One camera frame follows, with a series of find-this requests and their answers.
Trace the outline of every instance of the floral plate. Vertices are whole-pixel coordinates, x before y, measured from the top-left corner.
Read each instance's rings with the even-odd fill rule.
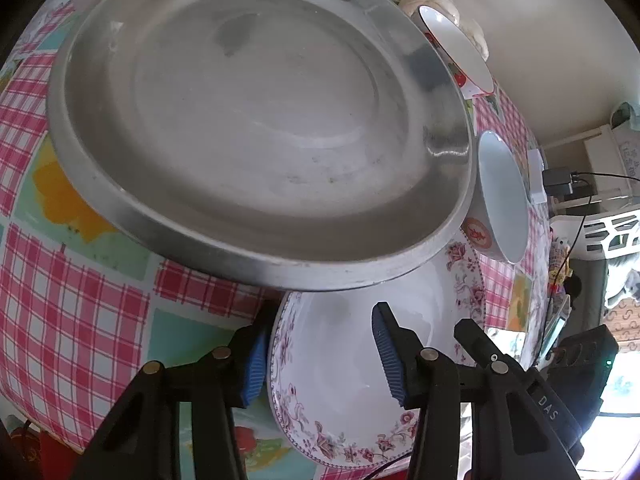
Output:
[[[271,335],[268,396],[296,449],[326,466],[381,465],[414,444],[417,411],[391,397],[371,331],[379,301],[425,346],[474,364],[453,339],[460,319],[484,327],[482,275],[462,231],[433,259],[391,282],[287,294]]]

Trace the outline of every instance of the metal tray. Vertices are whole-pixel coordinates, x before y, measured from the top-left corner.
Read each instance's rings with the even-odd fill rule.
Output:
[[[102,0],[58,53],[47,113],[98,213],[244,283],[409,272],[476,177],[458,87],[390,0]]]

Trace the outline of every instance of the metal screw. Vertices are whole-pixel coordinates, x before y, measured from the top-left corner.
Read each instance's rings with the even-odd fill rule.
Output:
[[[423,348],[420,350],[420,357],[425,361],[435,361],[438,358],[438,351],[433,348]]]
[[[509,365],[503,361],[495,361],[491,363],[491,370],[502,375],[509,371]]]
[[[213,354],[214,359],[222,361],[231,357],[231,348],[228,346],[218,346],[214,348],[211,353]]]
[[[158,361],[149,361],[142,367],[142,371],[147,375],[153,375],[160,371],[160,363]]]

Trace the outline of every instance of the tablecloth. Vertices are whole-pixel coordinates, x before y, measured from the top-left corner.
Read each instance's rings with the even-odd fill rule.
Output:
[[[77,19],[68,0],[55,0],[0,72],[0,394],[82,449],[145,361],[191,362],[228,342],[265,298],[282,293],[220,280],[154,254],[75,193],[47,135],[46,89],[56,51]],[[536,142],[505,92],[497,88],[474,99],[468,110],[476,131],[490,128],[505,139],[527,182],[526,151]],[[548,217],[544,206],[530,206],[529,213],[521,264],[481,258],[488,327],[506,326],[514,300],[529,305],[529,333],[544,321]],[[532,352],[537,340],[527,339]],[[236,417],[253,428],[246,455],[252,479],[364,475],[316,468],[294,452],[265,397]],[[181,428],[187,449],[190,428]],[[192,465],[183,467],[183,478],[193,475]]]

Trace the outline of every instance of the checkered tablecloth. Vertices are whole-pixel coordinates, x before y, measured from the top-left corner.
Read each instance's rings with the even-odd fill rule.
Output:
[[[69,2],[41,13],[0,72],[0,394],[82,449],[145,360],[193,361],[250,322],[265,299],[282,293],[220,280],[153,254],[75,194],[47,135],[46,87],[57,49],[77,18]],[[472,108],[476,130],[500,134],[527,177],[526,151],[535,140],[507,95],[498,89]],[[487,326],[506,325],[520,274],[530,284],[530,324],[544,319],[544,208],[530,207],[529,226],[527,254],[518,266],[481,257]],[[280,478],[296,480],[366,475],[315,465],[309,473],[305,458],[274,444],[279,433],[273,425],[265,420],[256,430],[263,447],[250,478],[274,468]]]

